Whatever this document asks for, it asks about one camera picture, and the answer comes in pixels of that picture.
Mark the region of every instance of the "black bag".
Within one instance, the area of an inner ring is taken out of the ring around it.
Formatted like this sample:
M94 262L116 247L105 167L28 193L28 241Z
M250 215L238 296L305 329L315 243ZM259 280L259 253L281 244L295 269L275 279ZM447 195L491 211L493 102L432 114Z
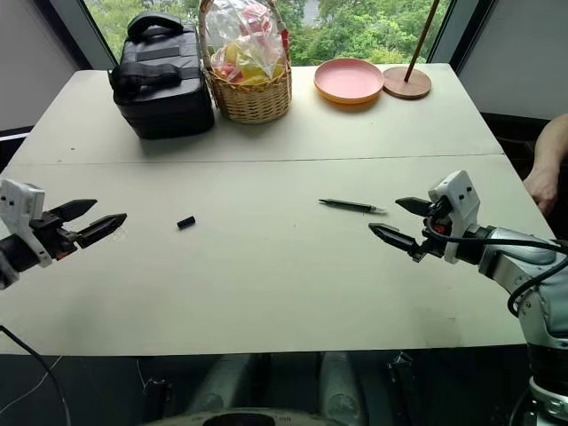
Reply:
M210 129L211 98L200 70L194 25L143 12L128 26L121 65L109 73L114 102L141 138L172 138Z

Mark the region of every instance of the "lamp base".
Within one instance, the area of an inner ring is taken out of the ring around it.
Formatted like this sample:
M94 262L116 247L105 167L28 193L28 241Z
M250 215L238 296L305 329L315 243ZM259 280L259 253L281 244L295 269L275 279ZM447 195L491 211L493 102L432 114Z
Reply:
M401 99L425 97L432 87L430 78L422 71L413 69L408 82L405 82L407 70L408 67L393 67L384 71L384 91Z

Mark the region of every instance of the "person's hand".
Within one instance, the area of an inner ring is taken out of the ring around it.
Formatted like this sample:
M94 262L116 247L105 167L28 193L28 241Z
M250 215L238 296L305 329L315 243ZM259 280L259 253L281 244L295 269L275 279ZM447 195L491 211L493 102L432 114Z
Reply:
M542 214L548 216L556 203L558 173L554 170L532 169L523 183Z

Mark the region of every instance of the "green foliage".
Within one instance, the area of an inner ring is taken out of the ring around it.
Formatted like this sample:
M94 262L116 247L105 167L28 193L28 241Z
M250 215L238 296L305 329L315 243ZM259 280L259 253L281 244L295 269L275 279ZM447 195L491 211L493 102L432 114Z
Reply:
M425 62L450 0L441 0L420 62ZM86 4L116 58L126 27L142 11L168 12L197 20L199 0L87 0ZM337 57L373 63L405 63L414 53L432 0L319 0L316 25L304 24L306 0L278 0L290 31L293 65L318 65Z

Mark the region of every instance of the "white table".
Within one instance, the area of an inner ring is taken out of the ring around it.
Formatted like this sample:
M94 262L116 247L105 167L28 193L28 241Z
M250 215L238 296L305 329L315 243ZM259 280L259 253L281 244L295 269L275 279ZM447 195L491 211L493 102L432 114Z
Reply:
M209 136L152 142L164 145L160 152L123 123L107 99L104 74L78 73L3 177L40 185L48 207L99 199L73 229L105 214L129 217L115 236L22 274L0 293L0 320L41 353L64 355L523 342L505 291L474 266L432 256L415 264L367 228L384 221L420 237L421 219L394 200L425 198L432 184L464 169L482 200L481 224L552 236L449 68L422 69L434 82L423 102L383 94L362 114L323 103L311 88L313 69L295 69L294 107L281 121L255 128L218 122ZM438 105L442 94L454 102ZM99 107L88 117L83 108L91 101ZM383 116L394 113L385 105L397 111L389 121ZM419 117L430 108L439 121L445 118L438 115L457 114L459 122L447 132L456 138L463 132L461 140L450 143L443 128L423 132L419 142L409 137L428 128ZM391 125L409 116L407 126ZM315 134L313 117L326 124L319 131L328 145L300 138L299 129ZM380 143L371 140L366 120L381 124ZM286 135L284 122L294 137ZM360 126L342 130L338 122ZM328 132L332 127L343 138ZM389 214L317 203L327 197L370 202ZM175 223L191 215L196 226L178 231ZM0 352L18 349L2 338Z

